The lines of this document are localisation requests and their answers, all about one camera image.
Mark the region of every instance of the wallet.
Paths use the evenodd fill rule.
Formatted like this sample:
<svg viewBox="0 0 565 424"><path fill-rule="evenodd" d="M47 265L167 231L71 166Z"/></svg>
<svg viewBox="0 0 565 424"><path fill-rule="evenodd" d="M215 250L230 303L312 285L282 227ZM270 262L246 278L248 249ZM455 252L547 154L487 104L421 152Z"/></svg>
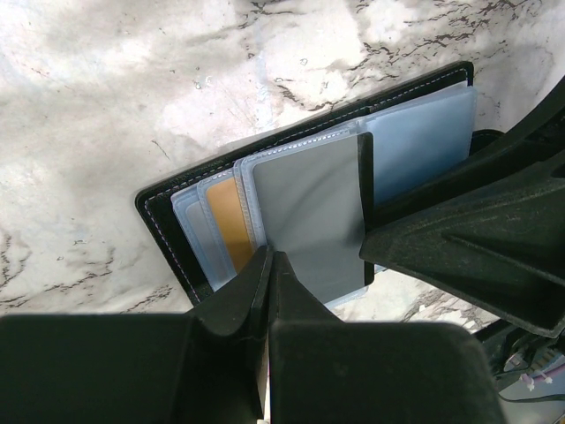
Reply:
<svg viewBox="0 0 565 424"><path fill-rule="evenodd" d="M375 183L371 184L371 190L373 190L371 203L378 205L380 202L387 201L398 193L408 191L415 186L419 186L429 178L442 174L455 163L464 160L469 154L470 149L471 151L479 150L479 148L475 147L477 143L483 148L501 135L499 132L495 131L475 132L473 133L471 147L469 147L468 140L451 142L452 140L450 140L449 137L446 138L445 134L448 135L450 131L449 126L456 125L453 123L458 123L459 121L457 119L461 119L457 114L452 114L452 110L457 111L458 109L450 107L449 102L462 103L461 99L467 98L466 104L470 104L474 108L474 100L469 100L471 99L470 96L474 96L474 91L472 93L469 89L465 89L471 87L472 83L473 66L471 63L458 62L450 64L397 87L359 99L340 109L331 110L323 115L307 119L290 128L265 136L246 146L180 172L174 177L167 178L141 191L136 197L136 208L145 221L147 228L151 231L158 246L161 248L163 255L177 276L178 281L188 294L189 299L196 305L210 296L217 288L221 287L227 279L233 277L236 270L232 263L231 267L224 266L224 269L222 269L222 272L225 271L223 280L221 278L211 277L210 269L213 267L209 267L209 263L207 265L206 261L201 260L202 251L195 248L196 244L189 243L187 230L183 228L179 219L177 219L179 212L177 211L176 214L173 208L175 195L187 189L193 191L194 188L191 187L199 187L199 189L196 189L196 193L199 194L204 210L200 211L196 210L197 208L193 208L194 210L192 212L198 216L197 219L203 220L206 218L210 221L210 216L213 215L211 212L214 208L213 203L215 200L209 195L207 197L204 194L204 189L202 188L204 181L210 178L219 178L225 182L226 186L224 188L228 191L225 191L226 197L222 197L222 201L227 201L231 193L234 193L233 183L229 179L231 178L230 172L234 174L234 181L238 182L238 180L240 180L238 178L241 178L241 169L238 168L238 165L241 164L241 162L244 163L245 158L257 155L260 152L276 150L279 147L284 148L295 141L300 144L301 140L316 136L324 137L323 134L349 131L357 135L372 133L374 136L374 134L379 134L379 137L374 140L374 145L371 148L373 151L371 159L374 164L373 177ZM419 133L418 137L424 142L420 144L418 150L403 151L403 137L409 139L412 137L412 133L417 132L418 128L421 127L418 126L418 120L413 118L415 116L414 113L410 114L410 110L411 108L417 108L424 102L425 98L426 103L431 105L426 106L426 109L431 111L430 113L433 114L434 107L442 108L443 113L447 113L446 116L441 116L445 121L445 125L436 125L431 132ZM474 110L470 111L469 107L467 109L460 109L463 113L462 116L469 116L470 113L474 113ZM422 115L418 113L416 116L421 117L420 120L422 121L427 120L425 114ZM472 131L472 120L469 121L471 123L467 121L462 124L466 128L463 133L471 133ZM445 145L438 144L437 140L444 139L450 142L448 144L444 143ZM413 157L417 157L418 160L406 161L405 158L407 155L413 155ZM433 163L433 170L430 170L430 163ZM296 237L293 239L286 237L287 232L281 230L282 227L280 227L280 225L285 222L285 216L292 216L292 211L297 209L298 203L294 205L295 208L287 207L286 212L282 212L277 216L276 213L280 211L280 206L283 204L275 205L277 195L273 195L273 190L281 190L282 187L291 185L294 193L287 193L289 196L288 199L289 201L294 200L295 203L297 199L304 199L307 190L301 185L300 180L292 182L292 180L289 179L285 184L280 184L280 178L271 178L270 181L267 181L268 176L275 175L277 172L283 175L281 169L277 169L274 165L272 167L270 165L261 165L253 170L253 173L262 173L260 177L261 184L255 187L258 194L257 197L260 197L260 202L262 203L260 207L261 213L265 215L266 208L271 208L272 211L269 211L266 216L263 216L263 220L261 220L263 221L261 224L268 226L268 235L265 237L264 242L260 242L261 231L257 231L256 226L252 225L253 211L243 208L244 219L247 222L247 230L249 231L248 240L252 248L256 249L258 246L270 243L274 244L275 248L291 250L291 252L287 252L287 254L290 256L291 262L292 258L295 258L292 264L293 267L297 269L297 273L301 274L301 272L303 272L303 274L299 276L301 281L303 281L303 284L305 284L311 292L318 292L318 299L324 302L340 299L342 295L351 291L358 291L362 289L364 284L371 283L373 280L373 265L368 266L367 263L362 266L361 270L351 271L354 275L358 275L359 273L363 274L364 279L361 284L358 278L354 278L355 281L353 282L348 282L346 281L348 278L345 277L341 280L341 283L328 284L328 287L321 290L316 283L312 283L311 286L307 283L308 281L314 281L316 279L327 280L331 277L331 275L327 275L318 276L318 278L316 278L315 275L307 275L309 265L313 262L319 262L319 266L314 267L314 269L323 270L323 263L328 264L338 261L341 255L344 254L344 258L350 257L347 261L342 261L342 265L345 266L345 268L355 267L354 263L356 261L363 263L358 258L358 249L360 248L360 242L365 236L365 233L371 230L373 226L371 223L373 214L367 211L366 195L361 196L365 198L365 228L357 228L355 231L361 232L355 233L355 231L353 231L351 234L347 235L347 239L351 240L350 246L345 247L346 243L342 243L342 248L344 249L342 252L338 253L338 250L332 250L332 253L327 252L326 254L320 254L318 256L317 254L313 254L313 252L323 252L325 245L322 242L323 238L320 232L313 229L313 221L310 226L296 226L298 225L298 221L296 221L292 226L286 227L294 231L293 234ZM346 181L346 178L350 178L350 176L343 178L344 180L341 180L339 175L337 175L333 183L334 186L339 186L341 182ZM318 199L316 201L310 199L312 205L323 201L324 199ZM334 206L338 204L343 205L345 201L345 198L336 199ZM349 216L351 222L353 222L354 219L358 217L354 217L354 211L357 207L351 207L350 210L348 210L351 201L347 201L343 206L343 213L345 216ZM299 203L303 208L305 208L305 204L304 202ZM334 219L331 214L326 215L326 219ZM230 216L230 219L239 220L238 217L234 218L233 216ZM222 235L221 227L223 221L225 220L220 218L219 220L216 219L216 222L213 223L211 227L213 239L217 240L218 237ZM301 248L304 244L314 244L315 241L309 237L303 237L304 240L302 244L297 244L296 242L298 234L305 228L312 229L312 234L316 234L316 237L320 237L318 242L319 246L316 249L307 249L308 254L310 254L310 259L306 259L307 254L301 254ZM225 262L226 257L229 256L229 249L223 246L214 248L218 250L218 252L215 253L215 256L214 254L212 256L214 256L218 262Z"/></svg>

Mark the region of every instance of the marble table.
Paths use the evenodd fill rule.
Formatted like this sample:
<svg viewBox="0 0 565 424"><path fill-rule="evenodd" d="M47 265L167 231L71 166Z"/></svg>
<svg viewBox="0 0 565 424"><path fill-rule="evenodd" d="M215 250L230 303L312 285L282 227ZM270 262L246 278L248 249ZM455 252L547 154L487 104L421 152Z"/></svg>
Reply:
<svg viewBox="0 0 565 424"><path fill-rule="evenodd" d="M565 73L560 0L0 2L0 314L191 307L133 198L229 148L458 59L476 127ZM346 320L494 317L379 274Z"/></svg>

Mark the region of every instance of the black leather wallet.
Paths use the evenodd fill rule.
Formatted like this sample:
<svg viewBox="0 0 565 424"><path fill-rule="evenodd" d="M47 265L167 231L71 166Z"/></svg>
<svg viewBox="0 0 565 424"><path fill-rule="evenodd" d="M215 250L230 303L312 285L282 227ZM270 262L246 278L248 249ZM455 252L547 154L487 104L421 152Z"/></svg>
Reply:
<svg viewBox="0 0 565 424"><path fill-rule="evenodd" d="M228 169L242 157L312 136L354 117L363 117L464 81L472 85L473 65L470 62L457 62L376 95L369 95L337 110L307 119L151 185L136 197L136 208L189 299L194 305L197 305L212 294L212 289L177 222L170 202L173 193L195 185L211 174ZM474 147L472 149L482 148L498 136L500 136L499 132L476 132L473 135Z"/></svg>

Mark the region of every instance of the open wallet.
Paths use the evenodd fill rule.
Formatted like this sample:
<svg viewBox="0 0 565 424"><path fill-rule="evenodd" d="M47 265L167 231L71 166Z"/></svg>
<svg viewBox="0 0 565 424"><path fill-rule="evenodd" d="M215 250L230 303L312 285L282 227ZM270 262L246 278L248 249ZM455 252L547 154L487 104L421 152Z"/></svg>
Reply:
<svg viewBox="0 0 565 424"><path fill-rule="evenodd" d="M473 131L473 66L454 63L193 166L136 207L194 305L270 246L327 307L381 265L555 336L563 88L507 134Z"/></svg>

